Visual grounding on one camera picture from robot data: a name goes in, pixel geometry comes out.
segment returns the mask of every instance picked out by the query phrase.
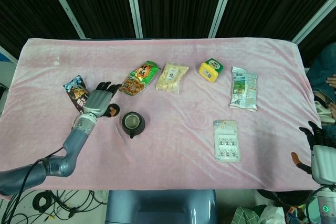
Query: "chip bag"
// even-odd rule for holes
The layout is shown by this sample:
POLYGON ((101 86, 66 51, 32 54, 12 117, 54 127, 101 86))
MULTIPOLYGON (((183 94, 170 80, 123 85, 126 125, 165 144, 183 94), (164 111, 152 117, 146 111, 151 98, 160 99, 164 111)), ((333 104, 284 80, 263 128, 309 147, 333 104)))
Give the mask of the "chip bag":
POLYGON ((129 95, 140 93, 152 81, 158 70, 159 67, 153 61, 146 61, 130 73, 119 91, 129 95))
POLYGON ((232 97, 230 108, 257 110, 257 77, 243 68, 232 68, 232 97))
POLYGON ((87 90, 81 76, 76 76, 70 82, 63 85, 76 109, 83 113, 83 107, 89 98, 90 92, 87 90))
POLYGON ((188 66, 175 65, 167 62, 158 79, 158 82, 156 83, 156 89, 162 89, 178 94, 180 90, 180 80, 188 69, 188 66))

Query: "yellow container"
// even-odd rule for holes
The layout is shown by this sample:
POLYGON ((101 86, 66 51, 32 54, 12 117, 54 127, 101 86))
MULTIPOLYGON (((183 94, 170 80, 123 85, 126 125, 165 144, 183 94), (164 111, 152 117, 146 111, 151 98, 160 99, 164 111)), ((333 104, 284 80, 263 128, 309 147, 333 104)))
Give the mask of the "yellow container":
POLYGON ((219 73, 224 69, 223 65, 211 58, 199 67, 199 74, 209 82, 215 82, 219 73))

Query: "white snack bag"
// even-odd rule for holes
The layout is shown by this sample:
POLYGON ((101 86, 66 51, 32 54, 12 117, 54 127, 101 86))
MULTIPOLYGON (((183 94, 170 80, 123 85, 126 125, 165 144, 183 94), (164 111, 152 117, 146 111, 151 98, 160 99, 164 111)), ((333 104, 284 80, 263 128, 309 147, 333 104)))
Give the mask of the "white snack bag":
POLYGON ((158 82, 156 83, 156 89, 163 89, 168 92, 178 93, 179 82, 188 69, 189 67, 187 66, 175 65, 167 62, 158 79, 158 82))
POLYGON ((230 108, 257 110, 257 77, 243 68, 232 68, 232 97, 230 108))

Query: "robot finger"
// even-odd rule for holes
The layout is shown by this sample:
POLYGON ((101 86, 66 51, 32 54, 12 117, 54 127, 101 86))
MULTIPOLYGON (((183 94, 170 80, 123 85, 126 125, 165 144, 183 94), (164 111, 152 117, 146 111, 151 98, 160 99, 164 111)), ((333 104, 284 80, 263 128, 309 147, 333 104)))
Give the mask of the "robot finger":
POLYGON ((327 135, 323 135, 323 143, 325 146, 331 147, 331 139, 327 135))
POLYGON ((336 149, 336 144, 333 140, 330 140, 330 146, 336 149))
POLYGON ((104 84, 105 84, 105 82, 99 83, 96 89, 101 90, 101 88, 104 86, 104 84))
POLYGON ((310 146, 310 150, 312 151, 313 146, 316 145, 314 135, 311 134, 310 130, 307 129, 307 128, 299 127, 299 130, 304 132, 304 134, 307 136, 307 140, 308 140, 308 143, 309 143, 309 146, 310 146))
POLYGON ((109 87, 109 85, 111 84, 111 82, 110 81, 108 81, 108 82, 105 82, 105 84, 103 85, 103 87, 101 88, 101 90, 107 90, 107 88, 109 87))
POLYGON ((119 112, 120 112, 120 107, 117 104, 113 103, 108 106, 103 116, 107 116, 108 118, 111 118, 112 116, 118 115, 119 112))
POLYGON ((121 87, 121 84, 111 85, 107 91, 111 92, 113 95, 116 94, 117 90, 121 87))
POLYGON ((295 152, 292 152, 292 153, 291 153, 291 156, 292 156, 292 160, 293 160, 294 164, 295 164, 298 168, 300 168, 301 170, 305 171, 305 172, 308 173, 308 174, 311 174, 311 167, 308 166, 308 165, 303 164, 303 163, 300 161, 298 154, 296 154, 295 152))
POLYGON ((324 142, 323 142, 323 132, 322 132, 322 129, 320 129, 316 124, 314 124, 313 122, 309 121, 308 124, 312 127, 313 129, 313 133, 314 133, 314 136, 315 136, 315 141, 316 141, 316 144, 319 144, 319 145, 324 145, 324 142))

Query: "pink tablecloth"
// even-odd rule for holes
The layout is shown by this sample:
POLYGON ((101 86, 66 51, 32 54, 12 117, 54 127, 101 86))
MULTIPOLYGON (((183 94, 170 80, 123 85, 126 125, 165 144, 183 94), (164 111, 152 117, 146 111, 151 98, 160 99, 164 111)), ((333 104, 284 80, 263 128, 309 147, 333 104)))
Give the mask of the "pink tablecloth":
POLYGON ((131 97, 118 92, 117 118, 101 118, 75 172, 47 177, 41 189, 263 188, 313 189, 317 184, 291 161, 310 163, 298 127, 319 123, 313 94, 295 44, 262 38, 66 41, 30 39, 24 46, 0 122, 0 170, 34 162, 60 148, 78 112, 62 85, 80 74, 89 90, 120 83, 146 60, 190 67, 180 94, 155 90, 155 80, 131 97), (215 83, 198 74, 215 58, 225 69, 215 83), (231 69, 258 73, 257 112, 230 109, 231 69), (136 111, 145 131, 130 139, 121 118, 136 111), (241 163, 214 158, 214 120, 238 123, 241 163))

